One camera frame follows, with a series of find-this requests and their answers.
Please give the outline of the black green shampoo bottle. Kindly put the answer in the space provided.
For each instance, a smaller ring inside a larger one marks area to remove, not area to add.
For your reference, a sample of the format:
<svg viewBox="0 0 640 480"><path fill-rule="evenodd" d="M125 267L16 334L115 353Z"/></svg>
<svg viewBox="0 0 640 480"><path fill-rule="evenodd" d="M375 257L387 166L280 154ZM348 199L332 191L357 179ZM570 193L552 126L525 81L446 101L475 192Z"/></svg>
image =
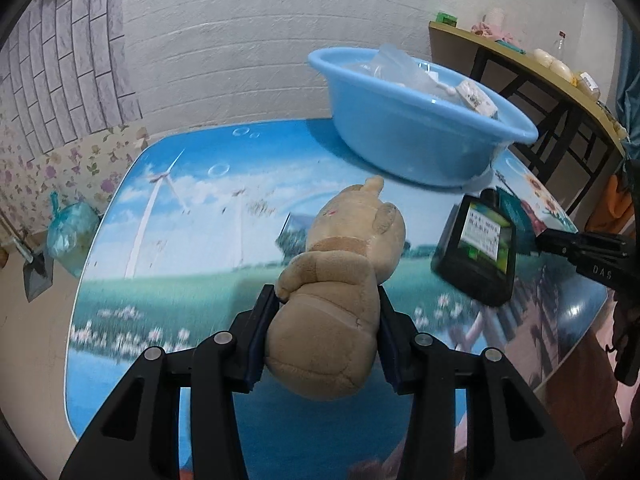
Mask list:
<svg viewBox="0 0 640 480"><path fill-rule="evenodd" d="M466 194L450 211L432 271L471 299L498 308L513 292L515 234L513 222L499 208L496 190Z"/></svg>

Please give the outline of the small printed carton box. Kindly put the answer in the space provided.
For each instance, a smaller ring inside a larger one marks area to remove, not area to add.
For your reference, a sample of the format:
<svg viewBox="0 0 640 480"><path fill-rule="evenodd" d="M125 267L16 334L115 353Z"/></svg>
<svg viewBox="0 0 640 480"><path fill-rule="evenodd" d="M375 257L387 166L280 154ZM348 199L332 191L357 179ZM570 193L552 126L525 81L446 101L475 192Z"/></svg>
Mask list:
<svg viewBox="0 0 640 480"><path fill-rule="evenodd" d="M494 101L471 79L463 79L456 85L456 91L462 102L474 110L475 113L484 117L495 118L498 108Z"/></svg>

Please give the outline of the tan plush bear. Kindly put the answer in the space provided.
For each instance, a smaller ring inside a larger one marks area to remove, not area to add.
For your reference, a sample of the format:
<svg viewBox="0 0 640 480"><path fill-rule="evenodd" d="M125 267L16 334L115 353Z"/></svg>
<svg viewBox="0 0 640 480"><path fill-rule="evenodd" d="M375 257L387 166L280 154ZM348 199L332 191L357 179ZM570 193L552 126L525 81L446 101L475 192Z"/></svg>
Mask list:
<svg viewBox="0 0 640 480"><path fill-rule="evenodd" d="M344 188L318 212L304 252L281 272L281 307L266 337L266 364L303 398L351 396L367 381L380 325L378 286L396 270L406 241L400 210L384 203L384 180Z"/></svg>

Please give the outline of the clear zip bag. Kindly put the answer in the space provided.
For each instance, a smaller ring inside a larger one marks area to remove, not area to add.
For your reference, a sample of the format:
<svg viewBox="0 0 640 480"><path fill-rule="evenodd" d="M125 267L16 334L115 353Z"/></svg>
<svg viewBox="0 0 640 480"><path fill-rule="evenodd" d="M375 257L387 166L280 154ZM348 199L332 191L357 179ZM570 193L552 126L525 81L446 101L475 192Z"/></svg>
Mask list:
<svg viewBox="0 0 640 480"><path fill-rule="evenodd" d="M358 74L398 84L398 86L436 94L437 82L406 52L392 44L382 44L378 53L367 62L350 64L350 70Z"/></svg>

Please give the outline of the white plastic hook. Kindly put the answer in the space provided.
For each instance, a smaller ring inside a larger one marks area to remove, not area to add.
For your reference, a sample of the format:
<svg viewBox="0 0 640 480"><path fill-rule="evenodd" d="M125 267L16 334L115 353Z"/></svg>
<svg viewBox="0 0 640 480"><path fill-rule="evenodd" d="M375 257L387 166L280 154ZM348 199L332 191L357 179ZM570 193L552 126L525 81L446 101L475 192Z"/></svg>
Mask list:
<svg viewBox="0 0 640 480"><path fill-rule="evenodd" d="M458 94L457 89L448 84L443 84L442 82L438 82L436 84L437 88L446 93L447 96L456 96Z"/></svg>

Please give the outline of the wooden side table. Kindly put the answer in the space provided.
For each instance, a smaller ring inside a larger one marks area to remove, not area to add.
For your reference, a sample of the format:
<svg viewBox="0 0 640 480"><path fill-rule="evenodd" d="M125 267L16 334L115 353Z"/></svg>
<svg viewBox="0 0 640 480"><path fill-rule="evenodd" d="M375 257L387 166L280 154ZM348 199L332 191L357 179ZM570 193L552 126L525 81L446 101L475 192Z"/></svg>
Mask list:
<svg viewBox="0 0 640 480"><path fill-rule="evenodd" d="M428 23L435 63L491 88L520 108L535 124L539 140L521 141L515 151L541 183L559 174L562 162L580 169L572 214L603 174L610 159L625 150L605 110L528 55L467 30Z"/></svg>

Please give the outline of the jar on shelf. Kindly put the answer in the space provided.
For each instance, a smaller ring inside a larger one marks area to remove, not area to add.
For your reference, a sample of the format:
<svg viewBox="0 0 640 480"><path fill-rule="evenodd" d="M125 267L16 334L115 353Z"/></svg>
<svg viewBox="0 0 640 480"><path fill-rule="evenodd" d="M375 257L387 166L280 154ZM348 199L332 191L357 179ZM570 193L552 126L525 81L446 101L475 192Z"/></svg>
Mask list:
<svg viewBox="0 0 640 480"><path fill-rule="evenodd" d="M581 72L576 76L577 88L593 102L598 102L601 91L596 81L587 73Z"/></svg>

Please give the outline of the cream bun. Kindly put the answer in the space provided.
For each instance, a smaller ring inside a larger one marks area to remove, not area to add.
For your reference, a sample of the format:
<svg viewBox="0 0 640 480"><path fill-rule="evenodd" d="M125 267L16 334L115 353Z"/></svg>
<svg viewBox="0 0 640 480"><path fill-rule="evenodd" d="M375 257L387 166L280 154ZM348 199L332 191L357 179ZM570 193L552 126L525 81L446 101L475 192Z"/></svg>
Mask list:
<svg viewBox="0 0 640 480"><path fill-rule="evenodd" d="M549 70L551 70L556 76L567 81L569 84L574 84L574 74L572 70L558 58L555 58L551 62Z"/></svg>
<svg viewBox="0 0 640 480"><path fill-rule="evenodd" d="M553 55L539 48L533 50L532 57L537 63L544 67L550 67L555 61L555 57Z"/></svg>

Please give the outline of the dustpan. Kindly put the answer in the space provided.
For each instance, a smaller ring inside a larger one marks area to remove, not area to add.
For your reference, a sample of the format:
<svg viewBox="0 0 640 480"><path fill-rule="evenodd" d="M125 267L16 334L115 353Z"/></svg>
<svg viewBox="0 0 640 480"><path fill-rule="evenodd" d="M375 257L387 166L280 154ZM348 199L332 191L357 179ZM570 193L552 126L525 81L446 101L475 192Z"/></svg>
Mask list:
<svg viewBox="0 0 640 480"><path fill-rule="evenodd" d="M4 211L1 211L1 226L11 243L24 260L23 282L28 302L36 299L53 284L53 259L44 246L33 248L25 231L17 229Z"/></svg>

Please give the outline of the glass bottle on shelf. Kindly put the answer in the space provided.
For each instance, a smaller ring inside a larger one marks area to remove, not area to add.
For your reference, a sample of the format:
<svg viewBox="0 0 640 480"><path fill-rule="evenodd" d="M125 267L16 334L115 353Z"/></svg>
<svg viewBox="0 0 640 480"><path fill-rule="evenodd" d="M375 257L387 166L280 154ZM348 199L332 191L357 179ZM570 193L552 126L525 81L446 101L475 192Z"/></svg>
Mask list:
<svg viewBox="0 0 640 480"><path fill-rule="evenodd" d="M560 30L559 35L555 39L553 50L552 50L552 55L558 60L563 59L564 52L565 52L565 41L566 41L565 32Z"/></svg>

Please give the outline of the blue plastic basin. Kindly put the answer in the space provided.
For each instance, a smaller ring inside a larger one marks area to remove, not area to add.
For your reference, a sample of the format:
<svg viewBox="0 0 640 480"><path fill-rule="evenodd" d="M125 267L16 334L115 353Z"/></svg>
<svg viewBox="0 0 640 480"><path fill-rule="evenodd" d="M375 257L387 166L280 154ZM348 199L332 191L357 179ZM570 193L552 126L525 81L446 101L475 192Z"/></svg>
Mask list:
<svg viewBox="0 0 640 480"><path fill-rule="evenodd" d="M486 117L450 101L443 86L457 87L465 77L447 67L415 58L420 76L438 75L438 96L403 81L368 75L378 58L367 48L315 50L308 64L326 78L334 127L343 142L369 164L408 181L457 188L484 177L510 145L533 144L538 130L514 104L479 84L497 107Z"/></svg>

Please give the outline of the teal garbage bag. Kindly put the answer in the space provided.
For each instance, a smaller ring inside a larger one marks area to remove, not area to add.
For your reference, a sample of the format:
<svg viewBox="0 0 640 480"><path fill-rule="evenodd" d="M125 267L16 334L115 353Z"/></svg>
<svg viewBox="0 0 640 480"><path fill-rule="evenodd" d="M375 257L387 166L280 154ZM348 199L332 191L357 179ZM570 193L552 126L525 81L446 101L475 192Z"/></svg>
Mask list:
<svg viewBox="0 0 640 480"><path fill-rule="evenodd" d="M47 232L47 253L74 278L80 278L100 217L85 202L61 208L57 192L50 194L50 200L52 220Z"/></svg>

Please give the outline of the pink cloth on shelf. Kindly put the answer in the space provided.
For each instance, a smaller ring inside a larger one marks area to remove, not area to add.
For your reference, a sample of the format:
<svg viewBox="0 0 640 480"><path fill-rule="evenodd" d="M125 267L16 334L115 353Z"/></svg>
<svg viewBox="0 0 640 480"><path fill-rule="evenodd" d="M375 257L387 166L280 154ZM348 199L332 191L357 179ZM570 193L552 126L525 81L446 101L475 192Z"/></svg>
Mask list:
<svg viewBox="0 0 640 480"><path fill-rule="evenodd" d="M472 34L481 36L492 41L504 41L509 44L517 44L518 42L510 34L505 32L500 26L480 21L471 27Z"/></svg>

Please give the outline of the white roll on shelf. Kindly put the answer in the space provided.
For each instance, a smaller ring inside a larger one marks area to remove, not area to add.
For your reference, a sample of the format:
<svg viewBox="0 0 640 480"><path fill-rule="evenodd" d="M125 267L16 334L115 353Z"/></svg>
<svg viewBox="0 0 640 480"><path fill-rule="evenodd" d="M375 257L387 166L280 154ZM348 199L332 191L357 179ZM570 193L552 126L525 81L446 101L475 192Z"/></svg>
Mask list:
<svg viewBox="0 0 640 480"><path fill-rule="evenodd" d="M493 27L502 29L503 23L506 20L506 12L500 8L492 8L485 13L484 22Z"/></svg>

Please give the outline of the green box on shelf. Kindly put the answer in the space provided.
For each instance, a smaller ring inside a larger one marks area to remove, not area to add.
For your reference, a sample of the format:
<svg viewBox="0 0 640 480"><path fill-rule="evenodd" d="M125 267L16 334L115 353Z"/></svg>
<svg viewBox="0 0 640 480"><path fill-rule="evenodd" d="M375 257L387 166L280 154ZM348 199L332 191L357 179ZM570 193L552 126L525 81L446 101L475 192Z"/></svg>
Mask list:
<svg viewBox="0 0 640 480"><path fill-rule="evenodd" d="M458 19L451 14L448 14L445 12L438 12L436 16L436 22L440 24L456 27Z"/></svg>

